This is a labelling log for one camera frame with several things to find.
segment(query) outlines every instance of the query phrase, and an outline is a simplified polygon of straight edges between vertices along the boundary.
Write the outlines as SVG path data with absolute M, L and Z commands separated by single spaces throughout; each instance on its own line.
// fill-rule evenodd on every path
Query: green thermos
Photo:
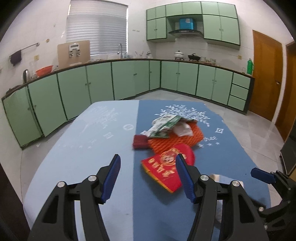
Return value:
M 251 59 L 248 60 L 248 66 L 247 66 L 247 74 L 252 74 L 254 69 L 254 64 Z

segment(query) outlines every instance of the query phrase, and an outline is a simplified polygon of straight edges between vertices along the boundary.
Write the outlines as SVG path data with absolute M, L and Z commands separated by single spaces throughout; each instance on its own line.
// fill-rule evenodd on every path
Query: tiled floor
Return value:
M 202 101 L 163 90 L 157 90 L 135 99 Z M 224 107 L 206 101 L 203 102 L 211 111 L 219 114 L 224 119 L 225 124 L 233 132 L 246 153 L 259 168 L 267 172 L 276 170 L 282 171 L 279 152 L 284 143 L 273 123 L 252 112 L 248 112 L 247 115 L 242 115 Z M 23 150 L 21 162 L 21 188 L 23 198 L 40 163 L 69 125 L 70 124 L 64 126 L 42 141 Z M 281 198 L 272 185 L 268 186 L 271 196 L 271 206 L 275 206 L 280 203 Z

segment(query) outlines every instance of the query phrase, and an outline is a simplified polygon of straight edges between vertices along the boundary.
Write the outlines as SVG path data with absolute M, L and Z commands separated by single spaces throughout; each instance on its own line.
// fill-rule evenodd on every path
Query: window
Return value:
M 91 55 L 127 51 L 127 6 L 96 0 L 71 0 L 66 41 L 90 40 Z

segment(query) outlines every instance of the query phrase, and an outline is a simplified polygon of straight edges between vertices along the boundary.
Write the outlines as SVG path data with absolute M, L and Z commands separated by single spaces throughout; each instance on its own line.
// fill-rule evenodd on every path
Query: blue tablecloth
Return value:
M 268 187 L 251 177 L 256 167 L 223 119 L 202 102 L 131 100 L 92 104 L 57 141 L 38 168 L 24 199 L 32 226 L 49 194 L 59 181 L 78 183 L 121 156 L 121 170 L 111 198 L 100 205 L 110 240 L 185 241 L 196 207 L 182 188 L 170 194 L 151 179 L 140 161 L 151 150 L 132 149 L 133 136 L 151 127 L 160 115 L 175 113 L 198 119 L 204 140 L 193 148 L 202 174 L 221 174 L 244 182 L 246 192 L 270 207 Z M 79 240 L 85 240 L 79 202 L 75 204 Z M 212 240 L 217 240 L 214 229 Z

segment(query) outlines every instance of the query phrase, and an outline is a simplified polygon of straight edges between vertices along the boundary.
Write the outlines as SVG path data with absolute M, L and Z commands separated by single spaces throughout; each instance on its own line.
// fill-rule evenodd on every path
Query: towel rack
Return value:
M 21 49 L 21 51 L 24 50 L 24 49 L 27 49 L 27 48 L 29 48 L 29 47 L 32 47 L 32 46 L 34 46 L 34 45 L 39 46 L 40 43 L 38 42 L 38 43 L 32 44 L 32 45 L 30 45 L 30 46 L 28 46 L 28 47 L 26 47 L 26 48 Z

